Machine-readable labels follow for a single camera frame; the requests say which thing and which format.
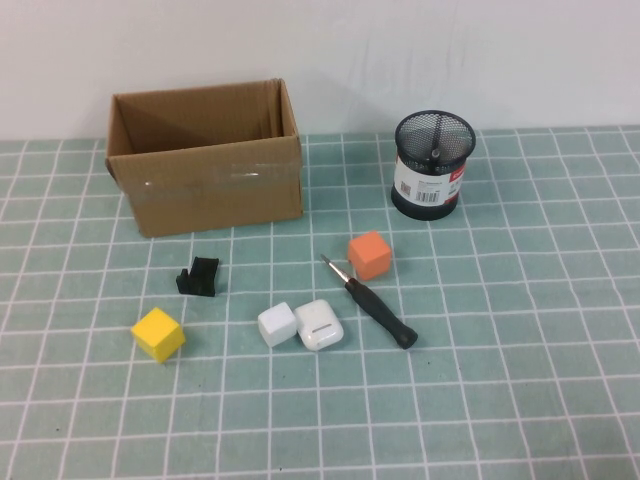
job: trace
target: screwdriver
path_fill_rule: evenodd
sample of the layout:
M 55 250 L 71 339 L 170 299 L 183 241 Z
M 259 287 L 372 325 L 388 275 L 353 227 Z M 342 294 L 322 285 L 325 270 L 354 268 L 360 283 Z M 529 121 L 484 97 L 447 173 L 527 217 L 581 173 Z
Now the screwdriver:
M 400 347 L 405 350 L 418 340 L 418 334 L 404 323 L 398 320 L 389 307 L 378 297 L 373 291 L 363 285 L 355 278 L 351 277 L 347 272 L 338 268 L 331 260 L 324 255 L 320 258 L 331 267 L 331 269 L 344 280 L 344 288 L 351 294 L 353 300 L 367 312 L 371 318 L 382 325 L 392 336 Z

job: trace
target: black plastic clip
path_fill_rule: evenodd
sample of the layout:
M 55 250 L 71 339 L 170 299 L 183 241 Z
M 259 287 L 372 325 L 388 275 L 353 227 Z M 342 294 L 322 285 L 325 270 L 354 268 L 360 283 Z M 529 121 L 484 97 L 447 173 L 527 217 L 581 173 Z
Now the black plastic clip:
M 214 280 L 220 260 L 217 258 L 193 259 L 191 273 L 186 268 L 176 277 L 178 291 L 182 295 L 198 295 L 200 297 L 215 297 Z

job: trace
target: orange cube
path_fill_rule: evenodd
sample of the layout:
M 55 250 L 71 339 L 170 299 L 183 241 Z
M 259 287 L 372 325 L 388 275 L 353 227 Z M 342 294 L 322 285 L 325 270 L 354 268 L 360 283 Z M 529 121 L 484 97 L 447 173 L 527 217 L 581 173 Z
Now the orange cube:
M 347 258 L 362 280 L 371 280 L 391 268 L 391 248 L 375 231 L 352 239 Z

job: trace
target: block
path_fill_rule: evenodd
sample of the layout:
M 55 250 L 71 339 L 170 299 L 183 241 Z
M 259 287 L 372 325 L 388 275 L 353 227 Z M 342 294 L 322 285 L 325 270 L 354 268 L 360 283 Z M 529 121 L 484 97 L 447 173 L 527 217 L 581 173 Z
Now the block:
M 344 329 L 326 300 L 314 300 L 295 310 L 298 335 L 309 350 L 317 352 L 344 337 Z
M 296 317 L 282 302 L 258 315 L 258 329 L 267 345 L 275 347 L 296 334 Z
M 180 324 L 157 307 L 136 323 L 131 333 L 140 348 L 158 363 L 163 363 L 186 342 Z
M 391 268 L 391 248 L 378 232 L 369 232 L 349 242 L 347 258 L 362 280 L 371 280 Z
M 215 279 L 220 260 L 217 258 L 195 257 L 191 265 L 191 272 L 182 269 L 176 277 L 178 292 L 182 295 L 198 295 L 201 297 L 215 297 Z

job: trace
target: black plastic part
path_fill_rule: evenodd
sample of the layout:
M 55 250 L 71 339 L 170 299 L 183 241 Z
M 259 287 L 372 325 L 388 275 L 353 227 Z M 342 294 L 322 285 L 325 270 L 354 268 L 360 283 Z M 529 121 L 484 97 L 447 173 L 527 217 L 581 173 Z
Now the black plastic part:
M 344 287 L 371 318 L 382 325 L 395 338 L 401 348 L 407 349 L 418 340 L 418 334 L 398 320 L 389 307 L 369 287 L 352 278 Z
M 200 297 L 215 297 L 215 278 L 220 260 L 217 258 L 195 257 L 191 265 L 191 273 L 182 269 L 176 277 L 178 291 L 182 295 L 198 295 Z
M 456 209 L 458 205 L 458 196 L 449 203 L 439 205 L 437 207 L 421 207 L 415 203 L 411 203 L 398 193 L 396 187 L 391 187 L 391 201 L 400 213 L 416 220 L 432 221 L 446 217 Z
M 457 170 L 476 148 L 476 134 L 458 115 L 424 110 L 404 118 L 396 128 L 398 157 L 414 172 L 446 175 Z M 438 149 L 437 159 L 432 157 Z

